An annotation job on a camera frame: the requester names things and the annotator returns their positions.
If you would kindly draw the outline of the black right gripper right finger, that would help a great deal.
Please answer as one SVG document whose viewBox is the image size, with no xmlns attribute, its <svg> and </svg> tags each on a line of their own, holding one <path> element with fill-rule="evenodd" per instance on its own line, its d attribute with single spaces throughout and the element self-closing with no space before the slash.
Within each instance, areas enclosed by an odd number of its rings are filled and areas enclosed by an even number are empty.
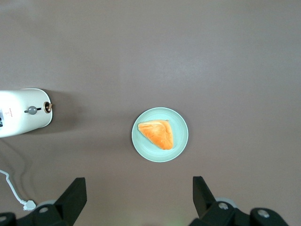
<svg viewBox="0 0 301 226">
<path fill-rule="evenodd" d="M 202 176 L 193 177 L 193 203 L 198 218 L 191 226 L 286 226 L 286 221 L 275 211 L 253 208 L 243 213 L 227 201 L 217 201 Z"/>
</svg>

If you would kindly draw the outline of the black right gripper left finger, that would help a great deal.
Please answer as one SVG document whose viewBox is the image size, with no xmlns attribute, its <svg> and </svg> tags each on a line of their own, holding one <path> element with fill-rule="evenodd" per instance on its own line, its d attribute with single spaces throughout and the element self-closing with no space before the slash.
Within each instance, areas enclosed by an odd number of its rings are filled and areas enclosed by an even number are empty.
<svg viewBox="0 0 301 226">
<path fill-rule="evenodd" d="M 19 219 L 13 212 L 3 212 L 0 214 L 0 224 L 2 226 L 72 226 L 86 202 L 86 180 L 76 178 L 53 204 L 41 205 Z"/>
</svg>

